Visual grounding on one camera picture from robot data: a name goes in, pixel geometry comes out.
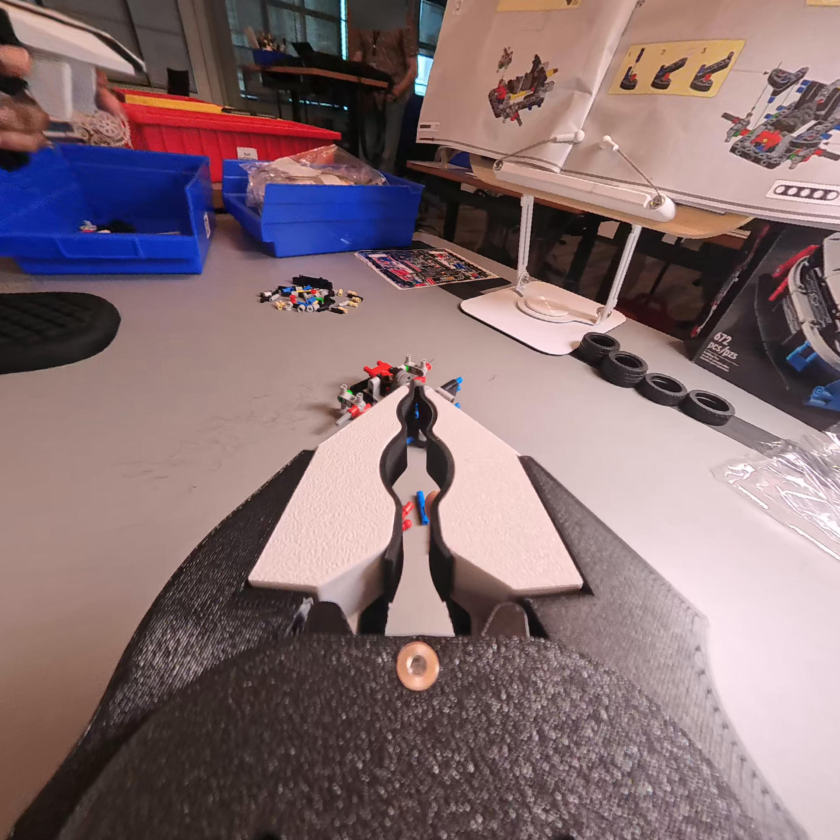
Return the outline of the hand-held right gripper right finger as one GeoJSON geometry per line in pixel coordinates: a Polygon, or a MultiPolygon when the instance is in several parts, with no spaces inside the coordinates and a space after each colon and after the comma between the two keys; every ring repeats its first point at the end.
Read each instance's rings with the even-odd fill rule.
{"type": "Polygon", "coordinates": [[[429,571],[456,634],[478,634],[501,604],[578,595],[585,578],[520,454],[486,429],[476,458],[453,459],[429,519],[429,571]]]}

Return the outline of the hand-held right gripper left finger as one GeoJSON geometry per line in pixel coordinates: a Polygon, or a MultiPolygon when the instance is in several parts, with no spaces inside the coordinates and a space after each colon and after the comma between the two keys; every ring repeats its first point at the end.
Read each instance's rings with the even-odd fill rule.
{"type": "Polygon", "coordinates": [[[373,406],[311,454],[248,575],[257,589],[298,592],[350,618],[388,613],[403,571],[403,504],[410,385],[373,406]]]}

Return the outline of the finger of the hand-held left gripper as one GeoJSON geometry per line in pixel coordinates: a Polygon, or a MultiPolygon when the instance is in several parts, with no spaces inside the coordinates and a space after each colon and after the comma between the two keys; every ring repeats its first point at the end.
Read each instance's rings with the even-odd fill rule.
{"type": "Polygon", "coordinates": [[[146,73],[144,61],[110,34],[27,2],[2,1],[14,36],[34,53],[60,56],[124,75],[146,73]]]}

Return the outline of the blue plastic parts bin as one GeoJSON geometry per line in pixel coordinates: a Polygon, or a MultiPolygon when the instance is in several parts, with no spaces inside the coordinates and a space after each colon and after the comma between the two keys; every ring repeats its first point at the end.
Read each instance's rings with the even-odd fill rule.
{"type": "Polygon", "coordinates": [[[386,185],[282,185],[266,189],[261,212],[247,205],[244,161],[223,162],[229,215],[276,258],[406,248],[423,185],[387,175],[386,185]]]}
{"type": "Polygon", "coordinates": [[[1,172],[1,257],[29,274],[199,275],[214,230],[204,156],[57,143],[1,172]],[[111,217],[167,217],[184,235],[69,230],[111,217]]]}

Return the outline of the lego car chassis assembly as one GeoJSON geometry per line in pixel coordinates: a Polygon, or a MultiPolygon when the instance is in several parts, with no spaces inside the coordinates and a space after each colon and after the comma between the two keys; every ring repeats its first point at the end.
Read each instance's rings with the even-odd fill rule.
{"type": "Polygon", "coordinates": [[[311,465],[323,463],[343,478],[357,470],[367,482],[369,500],[383,501],[385,491],[376,488],[381,469],[384,482],[394,481],[406,466],[407,453],[422,447],[430,466],[443,466],[436,479],[446,488],[453,459],[476,458],[479,446],[487,443],[486,429],[459,409],[455,393],[427,383],[429,368],[425,359],[411,358],[366,368],[362,389],[343,387],[339,394],[348,426],[311,452],[311,465]]]}

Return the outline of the scattered lego parts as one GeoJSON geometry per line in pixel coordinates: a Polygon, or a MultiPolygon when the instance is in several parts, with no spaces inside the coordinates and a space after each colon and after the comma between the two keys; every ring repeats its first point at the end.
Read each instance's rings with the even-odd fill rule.
{"type": "Polygon", "coordinates": [[[74,234],[85,235],[152,235],[152,236],[182,236],[184,232],[170,218],[164,217],[111,217],[97,221],[92,218],[78,220],[75,226],[69,228],[74,234]]]}

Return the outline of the black rubber lego tire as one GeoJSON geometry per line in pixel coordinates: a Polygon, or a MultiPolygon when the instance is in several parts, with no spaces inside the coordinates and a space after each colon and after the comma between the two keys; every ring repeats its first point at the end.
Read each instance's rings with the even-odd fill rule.
{"type": "Polygon", "coordinates": [[[678,408],[688,417],[710,427],[724,427],[736,416],[733,405],[727,399],[704,390],[688,392],[678,408]]]}
{"type": "Polygon", "coordinates": [[[575,357],[592,367],[601,365],[611,352],[621,349],[620,342],[610,333],[587,332],[574,351],[575,357]]]}
{"type": "Polygon", "coordinates": [[[635,353],[612,350],[604,355],[598,372],[607,382],[622,388],[638,387],[648,373],[648,364],[635,353]]]}
{"type": "Polygon", "coordinates": [[[636,385],[637,393],[651,403],[678,408],[688,395],[686,387],[667,374],[648,372],[636,385]]]}

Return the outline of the pile of small lego pieces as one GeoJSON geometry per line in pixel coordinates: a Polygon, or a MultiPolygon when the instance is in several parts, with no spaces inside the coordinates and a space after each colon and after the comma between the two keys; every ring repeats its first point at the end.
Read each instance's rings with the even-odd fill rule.
{"type": "Polygon", "coordinates": [[[324,313],[344,316],[363,302],[361,294],[336,287],[323,277],[294,276],[286,285],[263,290],[257,301],[280,312],[324,313]]]}

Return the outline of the clear bags of lego parts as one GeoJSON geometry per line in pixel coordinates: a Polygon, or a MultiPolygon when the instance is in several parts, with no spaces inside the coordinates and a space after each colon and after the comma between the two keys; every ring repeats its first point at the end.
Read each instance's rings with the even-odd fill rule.
{"type": "Polygon", "coordinates": [[[273,161],[240,161],[253,192],[268,184],[292,186],[386,186],[385,176],[336,144],[273,161]]]}

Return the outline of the black lego set box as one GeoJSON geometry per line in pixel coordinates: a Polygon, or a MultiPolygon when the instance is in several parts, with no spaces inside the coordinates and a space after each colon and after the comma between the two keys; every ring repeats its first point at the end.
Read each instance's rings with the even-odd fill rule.
{"type": "Polygon", "coordinates": [[[838,434],[838,231],[762,222],[686,348],[698,366],[838,434]]]}

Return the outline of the lego instruction booklet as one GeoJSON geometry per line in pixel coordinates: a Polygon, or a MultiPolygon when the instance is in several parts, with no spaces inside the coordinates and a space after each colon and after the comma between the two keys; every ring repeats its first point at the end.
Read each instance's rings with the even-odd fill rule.
{"type": "Polygon", "coordinates": [[[838,2],[449,2],[417,140],[650,220],[838,229],[838,2]]]}

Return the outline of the person's left hand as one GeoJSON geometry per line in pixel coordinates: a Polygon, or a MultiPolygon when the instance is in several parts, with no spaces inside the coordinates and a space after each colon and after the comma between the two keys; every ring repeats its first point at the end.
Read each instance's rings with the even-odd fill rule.
{"type": "Polygon", "coordinates": [[[28,92],[32,61],[25,47],[2,45],[2,80],[12,79],[12,93],[2,91],[1,150],[9,154],[34,154],[47,145],[49,116],[28,92]]]}

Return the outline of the yellow plastic bin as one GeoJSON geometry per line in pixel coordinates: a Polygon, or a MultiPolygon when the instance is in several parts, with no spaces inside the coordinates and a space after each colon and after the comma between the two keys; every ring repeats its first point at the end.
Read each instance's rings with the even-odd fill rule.
{"type": "Polygon", "coordinates": [[[148,108],[219,114],[223,107],[204,100],[119,88],[126,104],[148,108]]]}

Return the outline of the red plastic bin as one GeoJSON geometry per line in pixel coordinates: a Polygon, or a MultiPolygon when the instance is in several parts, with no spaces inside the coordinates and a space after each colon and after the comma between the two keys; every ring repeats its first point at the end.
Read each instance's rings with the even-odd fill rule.
{"type": "Polygon", "coordinates": [[[342,136],[299,122],[230,112],[219,114],[134,106],[124,102],[137,151],[204,156],[211,181],[223,179],[228,160],[273,161],[339,144],[342,136]]]}

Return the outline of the white book stand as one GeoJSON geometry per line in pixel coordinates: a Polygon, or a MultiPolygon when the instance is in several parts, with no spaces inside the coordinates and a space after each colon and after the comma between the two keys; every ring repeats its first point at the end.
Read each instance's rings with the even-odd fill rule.
{"type": "Polygon", "coordinates": [[[644,228],[689,239],[729,235],[750,216],[678,205],[670,195],[637,170],[641,186],[593,180],[562,173],[553,164],[530,162],[527,155],[545,145],[576,145],[585,140],[578,129],[498,156],[492,165],[492,186],[516,186],[521,193],[517,271],[514,283],[460,304],[471,318],[529,348],[551,356],[570,354],[588,332],[604,335],[625,322],[616,309],[627,270],[644,228]],[[629,225],[629,233],[604,303],[534,279],[529,273],[535,198],[552,195],[586,214],[629,225]]]}

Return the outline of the dark wooden table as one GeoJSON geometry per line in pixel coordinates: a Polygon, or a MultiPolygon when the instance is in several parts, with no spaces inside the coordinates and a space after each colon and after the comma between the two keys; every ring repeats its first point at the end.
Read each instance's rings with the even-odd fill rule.
{"type": "Polygon", "coordinates": [[[296,64],[262,66],[243,64],[239,73],[244,85],[243,99],[254,97],[256,88],[267,91],[271,114],[278,119],[310,125],[311,111],[330,110],[331,130],[340,132],[343,143],[354,147],[358,144],[361,127],[361,105],[365,96],[389,93],[391,79],[384,73],[358,65],[362,74],[346,70],[325,69],[296,64]]]}

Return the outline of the colourful sticker sheet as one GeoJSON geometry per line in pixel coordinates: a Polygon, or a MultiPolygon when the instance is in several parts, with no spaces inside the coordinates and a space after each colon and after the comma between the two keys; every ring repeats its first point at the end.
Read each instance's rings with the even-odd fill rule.
{"type": "Polygon", "coordinates": [[[357,251],[355,255],[401,290],[499,278],[446,248],[373,249],[357,251]]]}

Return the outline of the clear plastic bag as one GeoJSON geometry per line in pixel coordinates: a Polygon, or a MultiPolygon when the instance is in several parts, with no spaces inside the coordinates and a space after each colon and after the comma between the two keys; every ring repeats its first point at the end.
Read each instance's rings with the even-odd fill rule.
{"type": "Polygon", "coordinates": [[[757,443],[757,449],[714,467],[717,481],[839,559],[838,425],[823,434],[757,443]]]}

